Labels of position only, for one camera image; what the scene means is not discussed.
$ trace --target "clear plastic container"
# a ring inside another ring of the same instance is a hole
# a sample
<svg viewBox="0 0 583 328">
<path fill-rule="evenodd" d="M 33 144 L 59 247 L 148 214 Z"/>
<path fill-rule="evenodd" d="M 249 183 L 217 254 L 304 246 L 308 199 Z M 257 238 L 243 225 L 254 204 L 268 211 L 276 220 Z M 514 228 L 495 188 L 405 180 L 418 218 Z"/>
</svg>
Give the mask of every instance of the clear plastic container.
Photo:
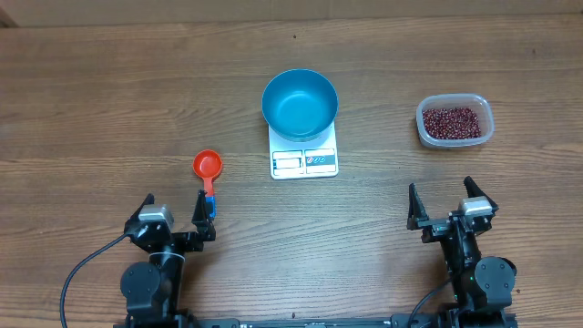
<svg viewBox="0 0 583 328">
<path fill-rule="evenodd" d="M 431 137 L 423 122 L 423 113 L 432 108 L 470 108 L 478 118 L 478 124 L 482 131 L 480 138 L 467 139 L 437 139 Z M 460 147 L 475 146 L 485 143 L 494 134 L 494 117 L 490 104 L 482 97 L 475 94 L 447 94 L 427 97 L 417 107 L 417 130 L 421 143 L 433 149 L 456 149 Z"/>
</svg>

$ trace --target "blue bowl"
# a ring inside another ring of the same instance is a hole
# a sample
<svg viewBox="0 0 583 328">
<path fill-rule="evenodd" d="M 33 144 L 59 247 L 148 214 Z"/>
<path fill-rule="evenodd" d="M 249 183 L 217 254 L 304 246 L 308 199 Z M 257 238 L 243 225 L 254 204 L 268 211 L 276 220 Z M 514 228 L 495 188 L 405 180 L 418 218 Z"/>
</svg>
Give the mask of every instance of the blue bowl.
<svg viewBox="0 0 583 328">
<path fill-rule="evenodd" d="M 330 81 L 310 69 L 285 71 L 267 85 L 263 116 L 275 132 L 291 141 L 318 138 L 338 114 L 338 95 Z"/>
</svg>

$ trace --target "red bean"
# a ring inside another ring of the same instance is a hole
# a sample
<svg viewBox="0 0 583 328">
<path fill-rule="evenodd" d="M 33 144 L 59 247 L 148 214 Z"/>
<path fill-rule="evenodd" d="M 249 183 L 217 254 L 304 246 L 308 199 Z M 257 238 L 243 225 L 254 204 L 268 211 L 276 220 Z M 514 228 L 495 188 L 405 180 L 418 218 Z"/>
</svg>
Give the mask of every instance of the red bean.
<svg viewBox="0 0 583 328">
<path fill-rule="evenodd" d="M 480 138 L 477 115 L 470 108 L 432 108 L 423 113 L 427 133 L 438 139 Z"/>
</svg>

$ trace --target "wooden tabletop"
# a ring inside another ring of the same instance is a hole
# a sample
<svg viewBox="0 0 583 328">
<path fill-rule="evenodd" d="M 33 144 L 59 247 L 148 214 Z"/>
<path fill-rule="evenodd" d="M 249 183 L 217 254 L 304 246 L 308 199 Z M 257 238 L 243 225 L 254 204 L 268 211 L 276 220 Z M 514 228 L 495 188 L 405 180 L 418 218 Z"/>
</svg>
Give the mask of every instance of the wooden tabletop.
<svg viewBox="0 0 583 328">
<path fill-rule="evenodd" d="M 191 229 L 191 161 L 216 149 L 217 240 L 188 256 L 180 301 L 200 318 L 410 312 L 445 264 L 405 227 L 407 186 L 440 217 L 471 175 L 500 206 L 482 253 L 518 268 L 508 311 L 579 327 L 582 41 L 583 15 L 0 29 L 0 326 L 59 327 L 66 276 L 147 193 Z M 293 67 L 338 90 L 335 178 L 270 176 L 261 93 Z M 456 92 L 490 102 L 496 133 L 425 149 L 418 103 Z M 84 267 L 69 326 L 121 323 L 121 273 L 146 260 L 123 242 Z"/>
</svg>

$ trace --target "white scale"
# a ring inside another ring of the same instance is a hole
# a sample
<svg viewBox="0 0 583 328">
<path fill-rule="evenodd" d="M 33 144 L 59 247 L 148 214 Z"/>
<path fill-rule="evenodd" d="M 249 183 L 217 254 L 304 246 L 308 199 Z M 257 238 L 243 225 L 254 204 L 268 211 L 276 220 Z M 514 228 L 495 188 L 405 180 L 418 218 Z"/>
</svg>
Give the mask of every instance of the white scale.
<svg viewBox="0 0 583 328">
<path fill-rule="evenodd" d="M 335 177 L 338 149 L 334 123 L 310 141 L 289 141 L 270 127 L 270 163 L 274 179 Z"/>
</svg>

